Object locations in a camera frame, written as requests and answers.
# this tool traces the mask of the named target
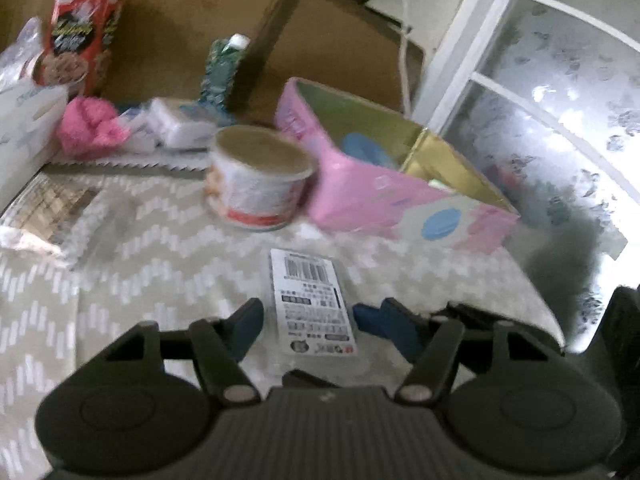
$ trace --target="red snack box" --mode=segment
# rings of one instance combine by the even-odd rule
[[[100,93],[125,0],[56,0],[37,81],[68,85],[69,98]]]

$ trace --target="white cable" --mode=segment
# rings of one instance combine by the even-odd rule
[[[409,0],[402,1],[402,27],[400,31],[400,53],[398,55],[398,69],[400,72],[400,91],[402,93],[402,110],[407,119],[411,118],[411,92],[409,89],[409,75],[406,68],[406,51],[409,43]]]

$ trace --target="white label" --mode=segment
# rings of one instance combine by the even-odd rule
[[[271,272],[278,342],[285,354],[334,357],[358,354],[331,261],[272,249]]]

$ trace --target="patterned tablecloth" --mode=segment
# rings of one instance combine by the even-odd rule
[[[42,397],[140,319],[162,330],[201,317],[229,316],[252,296],[268,304],[267,250],[334,258],[347,302],[394,296],[416,312],[465,301],[547,330],[563,344],[554,316],[504,251],[477,256],[354,234],[329,235],[304,219],[279,231],[226,226],[203,206],[199,180],[167,176],[76,175],[131,195],[138,205],[112,265],[92,280],[12,253],[0,256],[0,479],[34,480],[49,470],[33,429]],[[340,384],[398,385],[408,364],[390,343],[356,335],[357,372]],[[279,383],[262,336],[242,367],[265,394]],[[193,380],[193,369],[168,362]]]

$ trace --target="pink cloth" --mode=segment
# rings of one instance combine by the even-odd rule
[[[71,158],[99,158],[120,146],[130,132],[117,120],[118,111],[105,99],[76,97],[67,106],[56,135]]]

